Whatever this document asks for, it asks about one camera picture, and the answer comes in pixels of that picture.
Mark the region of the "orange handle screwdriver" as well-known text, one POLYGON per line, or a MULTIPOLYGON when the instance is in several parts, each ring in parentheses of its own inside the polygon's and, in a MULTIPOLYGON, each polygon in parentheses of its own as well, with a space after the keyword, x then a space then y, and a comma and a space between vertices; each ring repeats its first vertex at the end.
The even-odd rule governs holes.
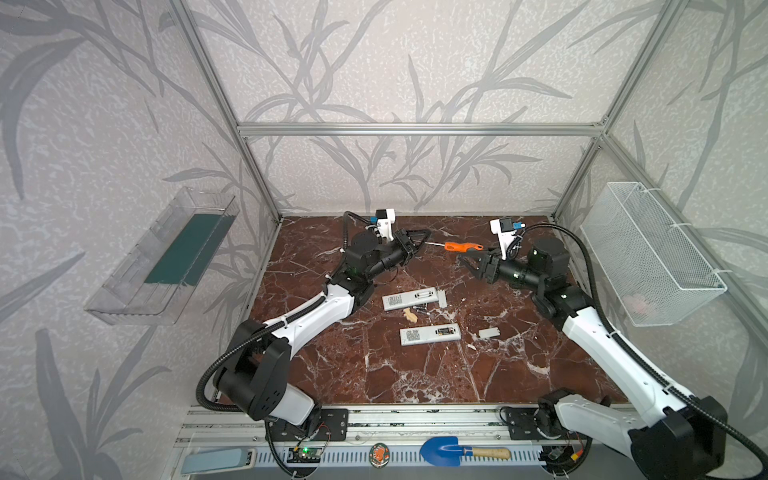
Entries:
POLYGON ((445 251, 452 253, 468 253, 470 251, 483 251, 484 246, 477 243, 458 243, 458 242, 431 242, 427 241, 426 245, 442 248, 445 251))

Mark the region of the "white battery cover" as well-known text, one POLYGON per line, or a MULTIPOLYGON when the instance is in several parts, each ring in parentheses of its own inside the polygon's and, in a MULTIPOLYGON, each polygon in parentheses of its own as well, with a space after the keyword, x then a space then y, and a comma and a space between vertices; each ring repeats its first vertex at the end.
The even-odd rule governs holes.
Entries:
POLYGON ((443 290, 437 291, 437 298, 438 298, 438 305, 441 309, 444 309, 447 307, 447 299, 446 294, 443 290))
POLYGON ((491 339, 500 336, 500 329, 498 327, 482 329, 478 332, 480 339, 491 339))

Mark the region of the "white remote control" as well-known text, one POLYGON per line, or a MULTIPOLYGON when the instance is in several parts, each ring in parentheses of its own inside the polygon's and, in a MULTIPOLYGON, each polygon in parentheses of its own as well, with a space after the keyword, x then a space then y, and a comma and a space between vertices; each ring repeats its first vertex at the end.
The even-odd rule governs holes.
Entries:
POLYGON ((382 297, 385 311, 406 309, 439 301, 438 290, 434 287, 400 292, 382 297))

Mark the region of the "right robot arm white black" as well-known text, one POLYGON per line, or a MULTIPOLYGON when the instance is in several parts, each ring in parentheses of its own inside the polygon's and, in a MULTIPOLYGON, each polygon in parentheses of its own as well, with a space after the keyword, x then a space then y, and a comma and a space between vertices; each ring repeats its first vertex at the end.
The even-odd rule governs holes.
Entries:
POLYGON ((699 479, 721 467, 724 408, 712 397, 691 407, 691 393, 665 374, 608 322, 596 300, 569 280, 570 254, 556 237, 537 240, 525 261, 497 248, 470 250, 458 260, 477 279, 528 290, 539 313, 579 345, 634 408, 622 414, 568 389, 542 399, 546 427, 598 440, 631 458, 648 479, 699 479))

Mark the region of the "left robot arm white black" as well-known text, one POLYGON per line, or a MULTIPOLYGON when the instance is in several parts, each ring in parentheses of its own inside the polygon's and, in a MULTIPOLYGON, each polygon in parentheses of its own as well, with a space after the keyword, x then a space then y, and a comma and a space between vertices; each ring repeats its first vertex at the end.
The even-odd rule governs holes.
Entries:
POLYGON ((267 424, 282 421, 302 438, 315 434, 321 407, 289 383, 293 357, 360 310, 374 292, 375 278, 407 265, 430 237, 428 229, 397 230, 390 240, 371 229, 355 235, 315 297, 264 323, 246 320, 237 327, 225 353, 201 376, 198 404, 215 412, 242 412, 267 424))

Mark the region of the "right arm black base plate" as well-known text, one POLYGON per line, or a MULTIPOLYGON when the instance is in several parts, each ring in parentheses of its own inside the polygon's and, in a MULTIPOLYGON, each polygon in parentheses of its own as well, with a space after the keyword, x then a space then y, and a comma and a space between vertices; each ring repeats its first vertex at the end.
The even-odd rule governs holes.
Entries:
POLYGON ((501 422, 506 426, 511 440, 547 440, 538 428, 536 407, 502 406, 499 409, 501 422))

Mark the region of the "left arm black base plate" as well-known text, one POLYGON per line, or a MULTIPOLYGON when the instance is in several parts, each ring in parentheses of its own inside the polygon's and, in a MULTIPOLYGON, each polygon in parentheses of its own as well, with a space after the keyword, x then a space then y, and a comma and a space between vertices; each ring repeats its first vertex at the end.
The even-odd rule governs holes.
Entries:
POLYGON ((265 428, 275 441, 318 440, 331 442, 345 441, 349 427, 350 411, 344 408, 316 408, 301 425, 286 420, 268 417, 265 428))

